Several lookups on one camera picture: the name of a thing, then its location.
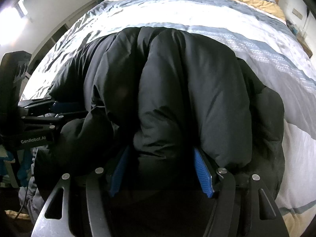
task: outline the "window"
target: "window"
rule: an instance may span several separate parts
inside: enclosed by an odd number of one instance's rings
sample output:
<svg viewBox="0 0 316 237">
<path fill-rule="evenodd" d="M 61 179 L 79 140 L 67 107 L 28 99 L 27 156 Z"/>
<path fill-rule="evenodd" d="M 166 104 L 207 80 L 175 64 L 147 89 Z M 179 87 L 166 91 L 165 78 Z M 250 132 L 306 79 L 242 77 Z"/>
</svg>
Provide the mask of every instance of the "window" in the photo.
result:
<svg viewBox="0 0 316 237">
<path fill-rule="evenodd" d="M 20 0 L 14 8 L 5 8 L 0 12 L 0 45 L 13 42 L 22 32 L 27 19 L 27 10 Z"/>
</svg>

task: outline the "white bedding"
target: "white bedding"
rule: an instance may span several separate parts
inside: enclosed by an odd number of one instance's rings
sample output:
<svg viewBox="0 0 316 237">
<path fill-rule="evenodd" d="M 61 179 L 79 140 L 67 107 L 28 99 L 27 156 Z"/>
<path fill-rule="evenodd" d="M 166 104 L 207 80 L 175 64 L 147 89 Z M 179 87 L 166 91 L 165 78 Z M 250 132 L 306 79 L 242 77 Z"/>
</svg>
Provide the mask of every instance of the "white bedding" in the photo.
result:
<svg viewBox="0 0 316 237">
<path fill-rule="evenodd" d="M 316 214 L 316 72 L 284 20 L 240 0 L 106 0 L 79 19 L 42 60 L 22 99 L 42 98 L 74 54 L 132 26 L 198 33 L 230 47 L 284 103 L 285 173 L 276 203 L 291 237 Z"/>
</svg>

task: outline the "metal screw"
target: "metal screw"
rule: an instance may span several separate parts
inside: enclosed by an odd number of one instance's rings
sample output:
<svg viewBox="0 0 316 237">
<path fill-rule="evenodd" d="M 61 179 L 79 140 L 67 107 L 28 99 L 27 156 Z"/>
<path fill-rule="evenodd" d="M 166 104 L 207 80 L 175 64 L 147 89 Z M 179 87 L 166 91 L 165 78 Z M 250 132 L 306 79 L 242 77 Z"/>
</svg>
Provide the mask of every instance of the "metal screw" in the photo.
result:
<svg viewBox="0 0 316 237">
<path fill-rule="evenodd" d="M 102 167 L 98 167 L 98 168 L 95 169 L 95 173 L 96 174 L 102 174 L 103 171 L 104 171 L 104 169 Z"/>
<path fill-rule="evenodd" d="M 257 174 L 253 174 L 253 175 L 252 175 L 252 178 L 253 178 L 255 181 L 259 181 L 259 180 L 260 180 L 260 176 L 257 175 Z"/>
<path fill-rule="evenodd" d="M 70 177 L 70 175 L 68 173 L 63 174 L 63 176 L 61 177 L 64 180 L 67 180 Z"/>
<path fill-rule="evenodd" d="M 226 173 L 227 173 L 227 169 L 226 169 L 226 168 L 223 168 L 223 167 L 219 167 L 217 170 L 218 170 L 218 172 L 219 172 L 220 174 L 226 174 Z"/>
</svg>

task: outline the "white wall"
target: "white wall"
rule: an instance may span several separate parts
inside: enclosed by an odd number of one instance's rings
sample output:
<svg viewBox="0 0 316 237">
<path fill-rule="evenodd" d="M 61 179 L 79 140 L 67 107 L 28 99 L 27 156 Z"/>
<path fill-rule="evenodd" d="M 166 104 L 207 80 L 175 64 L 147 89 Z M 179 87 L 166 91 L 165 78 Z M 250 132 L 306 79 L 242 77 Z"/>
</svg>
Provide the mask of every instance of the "white wall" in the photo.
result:
<svg viewBox="0 0 316 237">
<path fill-rule="evenodd" d="M 24 0 L 28 11 L 21 35 L 0 46 L 0 59 L 6 52 L 25 50 L 33 53 L 54 28 L 91 0 Z"/>
<path fill-rule="evenodd" d="M 307 15 L 307 6 L 303 0 L 279 0 L 279 6 L 284 11 L 285 17 L 294 23 L 299 30 L 301 35 L 304 37 L 305 42 L 313 52 L 311 62 L 316 70 L 316 20 L 312 13 Z M 299 13 L 303 15 L 303 19 L 300 20 L 296 17 L 292 11 L 295 8 Z"/>
<path fill-rule="evenodd" d="M 286 19 L 297 25 L 300 29 L 303 28 L 306 20 L 307 7 L 303 0 L 279 0 L 279 6 L 283 10 Z M 300 20 L 295 16 L 292 11 L 295 8 L 300 14 L 303 15 L 303 19 Z"/>
<path fill-rule="evenodd" d="M 314 66 L 314 69 L 316 70 L 316 19 L 311 13 L 308 16 L 304 32 L 305 42 L 313 52 L 311 62 Z"/>
</svg>

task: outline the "black down jacket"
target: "black down jacket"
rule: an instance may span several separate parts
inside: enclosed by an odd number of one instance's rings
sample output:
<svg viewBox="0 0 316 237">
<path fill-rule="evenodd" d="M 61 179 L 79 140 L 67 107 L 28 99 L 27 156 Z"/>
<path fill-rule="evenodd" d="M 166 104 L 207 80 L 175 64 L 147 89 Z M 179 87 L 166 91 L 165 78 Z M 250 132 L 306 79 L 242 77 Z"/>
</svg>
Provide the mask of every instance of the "black down jacket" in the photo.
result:
<svg viewBox="0 0 316 237">
<path fill-rule="evenodd" d="M 89 113 L 38 152 L 38 186 L 63 172 L 87 173 L 114 142 L 125 141 L 137 153 L 136 189 L 172 188 L 199 145 L 220 167 L 259 174 L 277 195 L 284 172 L 282 100 L 215 40 L 169 28 L 126 28 L 80 50 L 49 94 L 79 101 Z"/>
</svg>

